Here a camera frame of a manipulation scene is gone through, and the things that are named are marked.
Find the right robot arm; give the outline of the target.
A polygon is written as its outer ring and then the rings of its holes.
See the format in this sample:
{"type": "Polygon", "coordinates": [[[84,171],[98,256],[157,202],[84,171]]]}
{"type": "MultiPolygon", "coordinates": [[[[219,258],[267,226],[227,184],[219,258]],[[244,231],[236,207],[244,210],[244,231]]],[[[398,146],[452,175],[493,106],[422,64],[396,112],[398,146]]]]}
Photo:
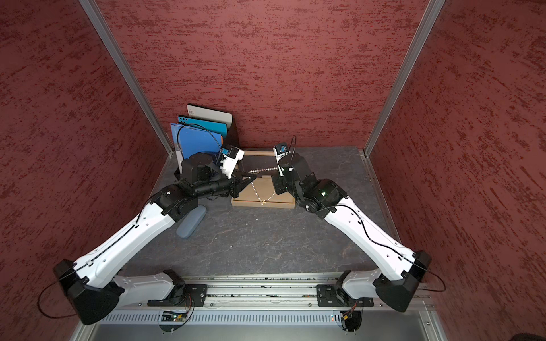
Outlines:
{"type": "Polygon", "coordinates": [[[397,312],[405,312],[428,270],[432,258],[412,251],[377,226],[342,187],[319,180],[298,153],[274,151],[278,194],[289,193],[296,204],[345,234],[375,263],[372,271],[346,271],[335,285],[336,298],[349,306],[360,298],[379,298],[397,312]]]}

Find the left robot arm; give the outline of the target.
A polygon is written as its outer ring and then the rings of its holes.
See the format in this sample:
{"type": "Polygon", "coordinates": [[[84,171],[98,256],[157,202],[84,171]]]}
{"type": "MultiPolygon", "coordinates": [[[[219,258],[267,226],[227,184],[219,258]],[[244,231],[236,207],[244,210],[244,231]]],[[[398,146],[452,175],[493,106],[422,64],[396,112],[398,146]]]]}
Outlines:
{"type": "Polygon", "coordinates": [[[75,261],[62,260],[54,274],[80,322],[92,325],[115,308],[148,302],[191,308],[185,281],[173,270],[123,277],[119,270],[163,231],[176,227],[189,236],[206,214],[203,197],[237,196],[256,178],[236,169],[244,151],[225,147],[219,157],[196,153],[181,163],[178,183],[153,194],[139,214],[106,242],[75,261]]]}

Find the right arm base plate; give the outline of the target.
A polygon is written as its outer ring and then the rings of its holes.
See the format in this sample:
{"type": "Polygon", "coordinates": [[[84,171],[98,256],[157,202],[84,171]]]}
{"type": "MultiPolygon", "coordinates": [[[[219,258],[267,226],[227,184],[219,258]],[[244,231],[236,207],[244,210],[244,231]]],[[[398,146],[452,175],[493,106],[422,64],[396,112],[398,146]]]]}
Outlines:
{"type": "Polygon", "coordinates": [[[318,306],[322,308],[371,308],[372,298],[352,298],[341,287],[335,285],[317,285],[318,306]]]}

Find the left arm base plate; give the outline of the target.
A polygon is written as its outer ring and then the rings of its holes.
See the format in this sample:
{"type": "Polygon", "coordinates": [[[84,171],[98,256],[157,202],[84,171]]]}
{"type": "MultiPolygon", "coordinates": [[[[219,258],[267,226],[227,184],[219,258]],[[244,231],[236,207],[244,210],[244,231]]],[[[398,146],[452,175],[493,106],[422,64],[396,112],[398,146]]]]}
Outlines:
{"type": "Polygon", "coordinates": [[[203,307],[207,297],[206,284],[176,284],[170,294],[163,300],[149,300],[150,307],[203,307]]]}

